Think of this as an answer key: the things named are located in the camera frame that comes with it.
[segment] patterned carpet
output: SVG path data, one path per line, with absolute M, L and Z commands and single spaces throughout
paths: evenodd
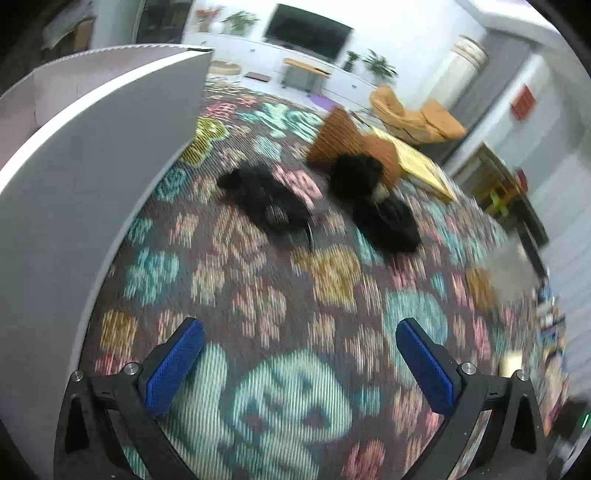
M 194 142 L 119 249 L 81 360 L 89 372 L 119 371 L 186 316 L 200 319 L 206 350 L 161 419 L 200 479 L 402 477 L 441 422 L 395 346 L 397 322 L 408 316 L 485 372 L 520 344 L 535 378 L 530 324 L 513 328 L 515 309 L 493 320 L 466 292 L 465 265 L 505 239 L 470 201 L 445 206 L 400 181 L 423 246 L 384 258 L 304 164 L 322 124 L 312 110 L 208 82 L 200 114 Z M 305 236 L 270 241 L 223 199 L 217 176 L 243 161 L 271 165 L 318 214 L 314 255 Z

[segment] potted plant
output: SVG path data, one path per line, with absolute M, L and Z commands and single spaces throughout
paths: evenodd
M 359 60 L 360 57 L 361 55 L 359 55 L 358 53 L 355 53 L 352 50 L 347 50 L 347 61 L 343 65 L 343 70 L 346 72 L 352 72 L 353 64 L 355 63 L 355 61 Z
M 371 55 L 368 55 L 363 59 L 365 68 L 368 69 L 374 76 L 374 83 L 387 82 L 390 83 L 394 77 L 398 76 L 394 67 L 388 63 L 386 57 L 377 55 L 373 50 L 369 51 Z
M 227 17 L 222 23 L 230 25 L 230 32 L 233 35 L 245 35 L 247 29 L 258 21 L 255 14 L 241 10 Z
M 198 8 L 195 11 L 200 32 L 209 32 L 209 25 L 222 13 L 223 7 Z

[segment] television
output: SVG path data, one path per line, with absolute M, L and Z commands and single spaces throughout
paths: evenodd
M 335 61 L 352 30 L 330 18 L 278 4 L 264 36 L 270 43 Z

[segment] purple mat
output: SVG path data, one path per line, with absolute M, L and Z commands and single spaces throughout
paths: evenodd
M 340 103 L 337 103 L 334 100 L 331 100 L 330 98 L 324 97 L 322 95 L 312 95 L 310 96 L 310 100 L 312 100 L 312 102 L 315 105 L 318 105 L 320 108 L 323 108 L 327 112 L 330 112 L 336 106 L 342 107 Z

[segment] white curved panel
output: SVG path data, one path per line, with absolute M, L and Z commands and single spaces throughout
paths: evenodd
M 191 49 L 199 50 L 188 45 L 124 45 L 37 67 L 0 96 L 0 168 L 38 128 L 78 98 L 142 65 Z
M 42 480 L 96 295 L 157 182 L 193 139 L 210 53 L 114 78 L 0 170 L 0 417 Z

